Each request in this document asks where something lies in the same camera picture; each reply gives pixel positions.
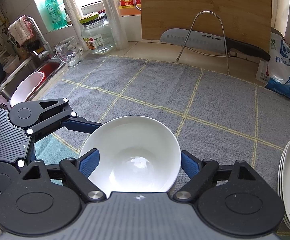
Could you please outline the white floral bowl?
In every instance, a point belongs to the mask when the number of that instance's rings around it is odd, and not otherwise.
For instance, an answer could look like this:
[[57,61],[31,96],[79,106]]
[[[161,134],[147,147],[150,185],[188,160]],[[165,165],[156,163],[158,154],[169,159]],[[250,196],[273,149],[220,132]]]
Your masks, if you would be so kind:
[[80,154],[99,151],[98,166],[89,175],[106,196],[112,192],[167,192],[181,167],[181,150],[172,131],[146,116],[124,116],[103,124],[85,142]]

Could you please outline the grey blue kitchen towel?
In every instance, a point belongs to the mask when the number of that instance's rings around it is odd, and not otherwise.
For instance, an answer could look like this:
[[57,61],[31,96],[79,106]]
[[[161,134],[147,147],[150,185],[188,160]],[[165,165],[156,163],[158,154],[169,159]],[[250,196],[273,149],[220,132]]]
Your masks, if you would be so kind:
[[89,55],[44,98],[68,98],[79,116],[99,123],[127,115],[156,119],[183,150],[224,165],[243,159],[272,188],[290,140],[289,99],[186,64]]

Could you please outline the white pink sink basket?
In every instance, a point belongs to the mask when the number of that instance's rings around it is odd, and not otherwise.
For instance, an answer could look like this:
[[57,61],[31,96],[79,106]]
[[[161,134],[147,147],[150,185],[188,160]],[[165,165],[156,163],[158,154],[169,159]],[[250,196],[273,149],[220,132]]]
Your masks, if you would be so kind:
[[14,107],[18,103],[25,102],[31,94],[40,86],[44,81],[45,74],[43,72],[33,72],[24,81],[18,85],[16,91],[10,98],[9,104]]

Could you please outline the clear glass mug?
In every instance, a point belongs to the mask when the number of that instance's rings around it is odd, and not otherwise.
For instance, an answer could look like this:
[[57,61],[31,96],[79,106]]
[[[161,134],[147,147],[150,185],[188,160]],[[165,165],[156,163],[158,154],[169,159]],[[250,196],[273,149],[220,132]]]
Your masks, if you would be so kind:
[[55,46],[57,57],[68,67],[75,67],[83,60],[75,37],[69,37]]

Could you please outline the metal sink faucet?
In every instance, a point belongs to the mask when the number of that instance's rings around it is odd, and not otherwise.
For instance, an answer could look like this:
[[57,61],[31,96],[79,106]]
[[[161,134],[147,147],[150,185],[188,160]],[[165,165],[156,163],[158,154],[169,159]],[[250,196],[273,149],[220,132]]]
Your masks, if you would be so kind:
[[49,42],[45,39],[45,37],[42,35],[41,30],[39,29],[37,23],[32,17],[25,16],[25,20],[29,22],[36,32],[44,50],[40,53],[37,53],[35,50],[33,51],[33,54],[39,58],[41,62],[45,62],[47,59],[51,59],[55,57],[55,52],[53,51],[52,47],[50,46]]

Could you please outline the glass jar with label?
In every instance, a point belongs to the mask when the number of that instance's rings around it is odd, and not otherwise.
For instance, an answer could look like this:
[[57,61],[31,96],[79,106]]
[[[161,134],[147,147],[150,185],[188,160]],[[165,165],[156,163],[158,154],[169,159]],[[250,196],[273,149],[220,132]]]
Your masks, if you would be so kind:
[[111,27],[105,13],[93,12],[79,20],[81,37],[92,54],[106,54],[115,48]]

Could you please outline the green dish soap bottle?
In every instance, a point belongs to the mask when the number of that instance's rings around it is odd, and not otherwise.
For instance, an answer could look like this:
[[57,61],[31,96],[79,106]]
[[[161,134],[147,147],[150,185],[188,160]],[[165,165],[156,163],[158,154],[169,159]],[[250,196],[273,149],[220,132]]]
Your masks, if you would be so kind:
[[45,0],[45,7],[47,8],[54,29],[67,26],[63,0]]

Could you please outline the pink cloth on faucet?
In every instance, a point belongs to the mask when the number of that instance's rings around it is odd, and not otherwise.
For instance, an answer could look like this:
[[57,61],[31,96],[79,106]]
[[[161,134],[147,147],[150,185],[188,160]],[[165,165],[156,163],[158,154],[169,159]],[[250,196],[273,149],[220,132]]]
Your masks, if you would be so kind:
[[34,34],[31,29],[31,23],[26,20],[26,16],[21,16],[8,27],[10,35],[19,45],[23,45],[26,41],[33,38]]

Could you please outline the short plastic wrap roll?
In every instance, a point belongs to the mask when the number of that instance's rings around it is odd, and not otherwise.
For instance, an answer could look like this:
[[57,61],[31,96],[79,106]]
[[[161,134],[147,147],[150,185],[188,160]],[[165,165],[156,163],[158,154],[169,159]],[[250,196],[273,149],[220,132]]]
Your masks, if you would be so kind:
[[65,9],[69,15],[80,45],[82,46],[84,51],[89,51],[90,49],[88,48],[81,34],[83,26],[79,22],[79,20],[84,17],[81,7],[77,5],[75,0],[63,0],[63,3],[65,4]]

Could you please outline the white blue salt bag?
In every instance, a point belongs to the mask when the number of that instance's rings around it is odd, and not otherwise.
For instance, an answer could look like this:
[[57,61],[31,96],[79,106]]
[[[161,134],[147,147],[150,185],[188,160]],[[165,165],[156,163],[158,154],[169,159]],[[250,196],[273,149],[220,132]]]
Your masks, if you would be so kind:
[[259,62],[256,79],[290,99],[290,46],[280,34],[271,33],[269,52],[270,60]]

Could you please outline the tall plastic wrap roll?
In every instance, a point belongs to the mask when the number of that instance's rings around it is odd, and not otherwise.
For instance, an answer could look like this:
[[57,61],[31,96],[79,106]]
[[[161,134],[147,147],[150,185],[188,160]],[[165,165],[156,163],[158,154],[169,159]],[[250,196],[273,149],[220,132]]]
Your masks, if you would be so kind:
[[122,24],[122,17],[120,14],[120,9],[118,7],[117,0],[102,0],[102,3],[105,9],[106,16],[109,20],[116,48],[118,50],[127,49],[128,48],[127,34]]

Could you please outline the bamboo cutting board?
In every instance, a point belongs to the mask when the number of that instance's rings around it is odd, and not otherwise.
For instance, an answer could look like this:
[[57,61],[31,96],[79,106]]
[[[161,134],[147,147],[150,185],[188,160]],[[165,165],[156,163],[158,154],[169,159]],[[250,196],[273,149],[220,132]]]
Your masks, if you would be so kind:
[[159,40],[171,28],[225,35],[269,50],[271,0],[141,0],[142,38]]

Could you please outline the black handled kitchen knife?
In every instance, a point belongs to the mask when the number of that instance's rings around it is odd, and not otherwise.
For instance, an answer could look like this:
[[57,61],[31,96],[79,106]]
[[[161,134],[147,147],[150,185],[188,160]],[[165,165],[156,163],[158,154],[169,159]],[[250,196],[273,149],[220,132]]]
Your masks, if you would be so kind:
[[[182,46],[185,40],[185,37],[187,36],[188,29],[181,29],[181,28],[172,28],[166,30],[160,37],[160,41],[164,43],[169,44],[176,44],[179,46]],[[258,48],[254,45],[247,44],[245,42],[236,41],[231,38],[226,38],[227,42],[227,49],[230,51],[231,49],[235,49],[239,51],[240,53],[246,54],[248,56],[258,57],[263,59],[264,61],[269,61],[271,56],[269,53],[264,51],[261,48]],[[187,42],[187,47],[190,48],[196,48],[196,49],[202,49],[202,50],[208,50],[211,52],[216,52],[219,54],[224,53],[223,48],[223,41],[203,41],[203,37],[199,37],[197,34],[196,37],[194,37],[194,30],[191,32],[191,36]]]

